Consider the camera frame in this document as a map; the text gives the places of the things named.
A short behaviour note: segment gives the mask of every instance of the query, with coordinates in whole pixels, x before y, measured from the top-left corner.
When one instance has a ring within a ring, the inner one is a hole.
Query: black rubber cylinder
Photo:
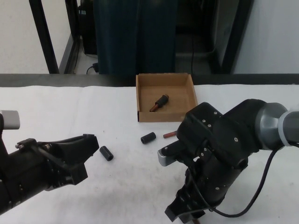
[[[109,151],[109,149],[106,146],[102,146],[100,148],[100,152],[106,158],[107,161],[111,161],[114,157],[113,154]]]
[[[152,132],[152,133],[149,133],[149,134],[141,137],[140,139],[143,144],[147,144],[156,139],[156,134]]]
[[[159,108],[161,108],[162,106],[167,104],[168,99],[169,99],[169,96],[165,94],[159,100],[157,100],[156,104],[158,104]]]

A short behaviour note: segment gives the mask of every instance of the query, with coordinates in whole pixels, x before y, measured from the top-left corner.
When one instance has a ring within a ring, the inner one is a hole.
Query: table
[[[201,85],[195,87],[201,102],[225,113],[248,98],[297,104],[297,85]],[[186,166],[178,162],[162,167],[157,150],[175,141],[162,135],[179,123],[138,123],[134,87],[0,88],[0,109],[18,110],[20,130],[5,130],[9,153],[16,142],[62,140],[92,133],[107,146],[114,159],[100,152],[86,162],[89,177],[78,186],[42,192],[0,216],[4,224],[122,223],[170,224],[166,207],[184,184]],[[140,137],[154,131],[157,140],[143,145]],[[237,213],[246,207],[260,182],[270,152],[249,158],[249,166],[235,181],[219,210]],[[229,219],[207,212],[202,224],[297,223],[299,214],[299,150],[288,147],[277,153],[262,190],[251,210]]]

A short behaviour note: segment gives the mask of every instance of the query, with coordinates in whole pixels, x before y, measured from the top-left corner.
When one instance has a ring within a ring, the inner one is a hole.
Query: open cardboard tray
[[[187,73],[139,74],[136,94],[139,122],[183,121],[185,114],[197,106],[193,81]],[[164,94],[169,96],[168,103],[150,112]]]

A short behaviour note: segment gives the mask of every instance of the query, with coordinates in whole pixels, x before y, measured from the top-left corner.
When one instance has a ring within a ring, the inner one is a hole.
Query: power cord
[[[86,71],[87,75],[88,75],[88,71],[92,68],[94,69],[95,72],[99,72],[99,63],[93,63],[93,65],[87,69],[87,71]]]
[[[297,142],[289,142],[289,144],[291,146],[295,146],[295,147],[299,148],[299,143],[297,143]]]
[[[266,163],[266,166],[265,166],[265,169],[263,171],[263,176],[262,176],[262,179],[261,179],[261,182],[256,190],[256,193],[254,194],[254,196],[252,197],[251,201],[249,202],[249,204],[247,205],[247,207],[240,213],[238,214],[233,214],[233,215],[230,215],[230,214],[226,214],[226,213],[223,213],[219,210],[217,210],[216,208],[213,208],[211,205],[209,205],[209,203],[206,202],[206,200],[204,199],[204,197],[202,196],[200,190],[198,189],[197,185],[196,185],[196,182],[194,180],[194,176],[191,172],[191,169],[189,169],[189,173],[190,173],[190,177],[191,177],[191,181],[193,182],[194,184],[194,187],[195,187],[195,190],[197,191],[198,195],[200,196],[201,200],[203,201],[203,203],[212,211],[216,212],[217,214],[221,215],[221,216],[224,216],[224,217],[227,217],[227,218],[237,218],[237,217],[240,217],[242,215],[244,215],[246,212],[249,211],[249,209],[251,208],[251,206],[253,205],[253,203],[256,201],[258,195],[261,193],[262,191],[262,188],[263,188],[263,185],[265,184],[265,180],[266,180],[266,177],[267,177],[267,174],[268,174],[268,171],[269,171],[269,168],[270,168],[270,165],[271,165],[271,162],[272,162],[272,159],[273,157],[275,156],[275,154],[277,153],[278,150],[275,150],[275,151],[272,151],[268,160],[267,160],[267,163]]]
[[[92,69],[93,67],[92,66],[90,66],[88,69],[87,69],[87,71],[86,71],[86,74],[88,75],[88,71],[90,70],[90,69]]]

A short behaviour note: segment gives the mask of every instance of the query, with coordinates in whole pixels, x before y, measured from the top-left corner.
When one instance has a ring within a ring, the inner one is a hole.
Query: black cable
[[[194,60],[194,35],[192,35],[191,75],[193,75],[193,60]]]
[[[295,146],[295,147],[299,148],[299,143],[297,143],[297,142],[289,142],[289,144],[291,146]]]
[[[93,66],[91,66],[91,67],[89,67],[88,69],[87,69],[87,71],[86,71],[86,74],[88,75],[88,71],[90,70],[90,69],[92,69],[93,68]]]
[[[196,185],[196,182],[194,180],[194,177],[193,177],[193,174],[191,172],[191,169],[189,169],[189,173],[190,173],[190,177],[191,177],[191,180],[195,186],[195,189],[198,193],[198,195],[200,196],[201,200],[203,201],[203,203],[212,211],[216,212],[217,214],[221,215],[221,216],[224,216],[224,217],[227,217],[227,218],[237,218],[237,217],[240,217],[242,215],[244,215],[246,212],[249,211],[249,209],[251,208],[251,206],[253,205],[253,203],[256,201],[258,195],[261,193],[261,190],[263,188],[263,185],[265,184],[265,180],[266,180],[266,177],[267,177],[267,174],[268,174],[268,171],[269,171],[269,168],[270,168],[270,165],[271,165],[271,162],[272,162],[272,159],[273,157],[275,156],[275,154],[277,153],[278,150],[275,150],[275,151],[272,151],[268,160],[267,160],[267,163],[266,163],[266,166],[265,166],[265,169],[263,171],[263,176],[262,176],[262,179],[261,179],[261,182],[256,190],[256,193],[254,194],[254,196],[252,197],[251,201],[249,202],[249,204],[247,205],[247,207],[240,213],[238,214],[233,214],[233,215],[230,215],[230,214],[226,214],[226,213],[223,213],[219,210],[217,210],[216,208],[213,208],[211,207],[204,199],[204,197],[202,196],[200,190],[198,189],[197,185]]]

